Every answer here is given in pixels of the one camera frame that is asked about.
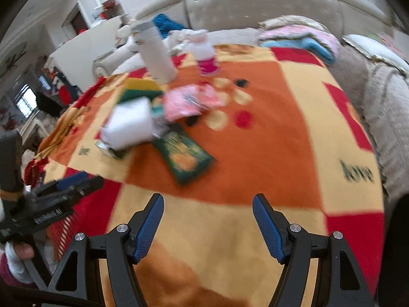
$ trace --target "metal bolt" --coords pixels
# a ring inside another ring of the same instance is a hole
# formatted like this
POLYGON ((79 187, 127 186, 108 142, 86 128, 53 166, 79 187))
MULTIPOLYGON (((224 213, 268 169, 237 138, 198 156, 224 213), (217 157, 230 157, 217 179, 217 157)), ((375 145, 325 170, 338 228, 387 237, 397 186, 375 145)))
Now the metal bolt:
POLYGON ((128 229, 128 226, 126 224, 121 224, 117 226, 117 232, 126 232, 126 230, 128 229))
POLYGON ((338 240, 341 240, 344 237, 343 234, 340 231, 335 231, 333 233, 333 236, 334 236, 335 239, 338 239, 338 240))
POLYGON ((299 232, 301 231, 301 226, 298 224, 291 224, 290 225, 290 230, 293 232, 299 232))
POLYGON ((84 238, 85 238, 85 233, 80 232, 75 235, 75 240, 77 241, 84 240, 84 238))

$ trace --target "white bottle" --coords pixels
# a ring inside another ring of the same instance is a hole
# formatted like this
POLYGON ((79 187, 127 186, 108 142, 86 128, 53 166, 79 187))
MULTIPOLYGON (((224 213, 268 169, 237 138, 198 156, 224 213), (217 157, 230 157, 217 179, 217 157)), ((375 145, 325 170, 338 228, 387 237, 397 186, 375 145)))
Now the white bottle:
POLYGON ((140 23, 132 27, 132 32, 152 78, 160 84, 173 81, 177 71, 157 27, 152 22, 140 23))
POLYGON ((216 51, 209 41, 207 30, 198 30, 188 36, 190 43, 189 50, 192 52, 198 63, 199 74, 201 76, 214 76, 220 72, 216 61, 216 51))

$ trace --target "orange blanket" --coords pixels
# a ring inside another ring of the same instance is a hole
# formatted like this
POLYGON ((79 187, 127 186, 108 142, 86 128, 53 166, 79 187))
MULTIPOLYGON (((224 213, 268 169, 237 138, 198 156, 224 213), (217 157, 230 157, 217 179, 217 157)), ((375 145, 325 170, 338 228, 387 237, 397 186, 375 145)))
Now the orange blanket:
MULTIPOLYGON (((269 256, 252 215, 252 198, 263 193, 312 233, 341 231, 374 292, 383 241, 381 181, 368 138, 332 75, 298 49, 220 45, 217 57, 215 78, 200 77, 191 55, 174 59, 178 78, 169 88, 208 81, 226 103, 185 126, 216 158, 187 186, 174 183, 149 143, 120 161, 95 146, 118 85, 149 77, 145 69, 112 77, 91 99, 50 155, 46 180, 84 170, 106 183, 76 207, 75 221, 51 230, 59 254, 77 231, 101 234, 127 223, 160 192, 165 213, 148 256, 136 266, 148 305, 267 306, 282 267, 269 256)), ((304 306, 312 299, 316 265, 313 260, 304 306)), ((101 273, 107 293, 104 267, 101 273)))

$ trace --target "tufted headboard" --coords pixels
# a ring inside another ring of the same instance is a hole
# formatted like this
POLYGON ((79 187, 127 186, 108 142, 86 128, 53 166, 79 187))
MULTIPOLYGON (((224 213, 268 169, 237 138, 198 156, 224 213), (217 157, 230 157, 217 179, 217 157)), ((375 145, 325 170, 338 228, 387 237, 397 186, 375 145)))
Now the tufted headboard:
POLYGON ((262 20, 301 15, 319 21, 337 37, 386 32, 390 17, 367 0, 156 0, 136 15, 145 20, 164 13, 192 29, 257 28, 262 20))

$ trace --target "pink plastic packet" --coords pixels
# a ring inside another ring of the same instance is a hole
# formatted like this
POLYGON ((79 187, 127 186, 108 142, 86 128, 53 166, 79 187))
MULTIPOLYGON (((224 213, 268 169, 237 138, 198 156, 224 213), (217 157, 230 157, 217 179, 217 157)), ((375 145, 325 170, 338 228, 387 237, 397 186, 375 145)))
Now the pink plastic packet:
POLYGON ((184 117, 200 115, 198 93, 199 86, 196 84, 184 85, 167 91, 163 97, 166 120, 174 122, 184 117))
POLYGON ((198 99, 201 109, 204 111, 207 109, 224 106, 224 103, 220 100, 216 90, 209 83, 199 85, 198 99))

